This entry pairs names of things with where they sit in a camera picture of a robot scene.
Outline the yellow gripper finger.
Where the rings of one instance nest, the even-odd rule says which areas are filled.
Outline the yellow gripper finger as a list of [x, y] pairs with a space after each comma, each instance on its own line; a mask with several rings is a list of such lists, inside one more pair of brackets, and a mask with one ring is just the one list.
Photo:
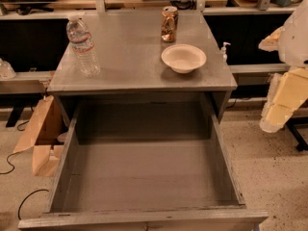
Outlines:
[[269, 36], [262, 39], [258, 45], [258, 48], [267, 52], [280, 51], [282, 49], [282, 38], [281, 38], [282, 33], [283, 33], [283, 28], [279, 27], [278, 29], [273, 31]]
[[306, 68], [291, 67], [284, 74], [275, 73], [269, 84], [260, 128], [267, 133], [277, 132], [307, 99], [308, 70]]

